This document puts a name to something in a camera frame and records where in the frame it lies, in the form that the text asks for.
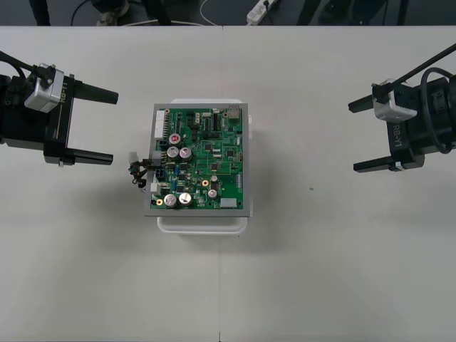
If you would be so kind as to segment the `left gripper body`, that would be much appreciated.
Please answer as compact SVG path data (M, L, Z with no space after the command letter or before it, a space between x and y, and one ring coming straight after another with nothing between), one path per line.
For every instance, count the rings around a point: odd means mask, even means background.
M47 88L41 85L41 79L35 86L35 109L47 114L43 139L45 161L60 167L75 164L68 148L74 81L63 73L56 73L51 83L50 79L45 81Z

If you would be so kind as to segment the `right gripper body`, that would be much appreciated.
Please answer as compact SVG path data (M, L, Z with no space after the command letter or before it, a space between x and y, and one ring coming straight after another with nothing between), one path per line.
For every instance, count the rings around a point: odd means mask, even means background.
M424 132L421 113L401 123L387 123L390 157L389 171L405 171L424 165L425 156L413 138Z

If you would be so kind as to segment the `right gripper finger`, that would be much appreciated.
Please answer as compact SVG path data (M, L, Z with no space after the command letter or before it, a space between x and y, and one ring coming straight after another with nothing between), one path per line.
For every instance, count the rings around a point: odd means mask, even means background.
M353 165L355 172L375 172L381 170L390 170L391 167L395 167L395 161L391 156L380 157L373 160L366 160L363 162L357 162Z
M348 104L352 113L359 113L373 108L373 96L367 95Z

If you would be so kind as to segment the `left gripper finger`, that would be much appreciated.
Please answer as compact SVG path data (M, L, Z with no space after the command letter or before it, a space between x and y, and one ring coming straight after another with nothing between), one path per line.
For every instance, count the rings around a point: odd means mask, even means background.
M74 149L73 157L75 163L92 165L111 165L113 163L113 155L87 150Z
M118 93L104 88L99 88L74 81L73 97L81 100L87 100L98 103L107 103L115 105L118 102Z

